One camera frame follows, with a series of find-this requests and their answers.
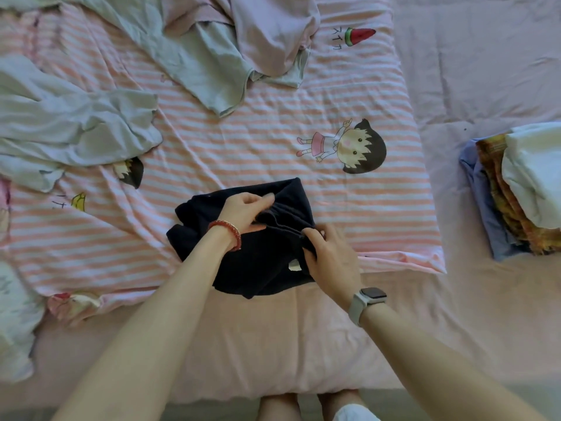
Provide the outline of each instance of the white watch band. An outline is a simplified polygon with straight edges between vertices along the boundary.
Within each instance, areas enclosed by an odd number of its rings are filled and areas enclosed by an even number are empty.
[[[383,303],[385,300],[385,297],[373,299],[364,295],[361,291],[358,291],[352,298],[351,307],[349,308],[349,318],[359,327],[360,316],[364,309],[371,304]]]

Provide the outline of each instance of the white shorts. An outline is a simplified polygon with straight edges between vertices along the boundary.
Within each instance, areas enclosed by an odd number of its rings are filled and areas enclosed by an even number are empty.
[[[333,417],[333,421],[380,421],[368,408],[356,403],[345,405]]]

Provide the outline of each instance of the hand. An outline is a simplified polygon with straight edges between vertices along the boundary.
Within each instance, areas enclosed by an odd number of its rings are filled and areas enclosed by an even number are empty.
[[[318,225],[303,233],[315,247],[318,257],[304,249],[312,278],[333,301],[348,311],[354,294],[363,288],[359,259],[344,234],[333,225]]]
[[[263,230],[265,225],[252,225],[252,223],[255,217],[261,211],[270,208],[273,202],[275,202],[274,194],[263,197],[247,192],[232,195],[226,200],[218,219],[233,224],[240,233]]]

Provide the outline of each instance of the striped blanket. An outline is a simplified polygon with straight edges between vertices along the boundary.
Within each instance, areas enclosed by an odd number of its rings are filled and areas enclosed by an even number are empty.
[[[63,4],[4,13],[0,50],[86,91],[154,92],[164,142],[119,165],[69,168],[39,194],[11,186],[10,259],[60,319],[146,299],[177,268],[165,233],[193,195],[300,177],[316,222],[344,228],[366,272],[443,272],[388,0],[319,3],[298,89],[249,85],[219,120],[116,27]]]

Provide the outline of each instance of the stack of folded clothes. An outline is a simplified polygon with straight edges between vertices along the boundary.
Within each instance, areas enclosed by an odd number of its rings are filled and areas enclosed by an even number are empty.
[[[495,260],[561,250],[561,122],[470,140],[459,160]]]

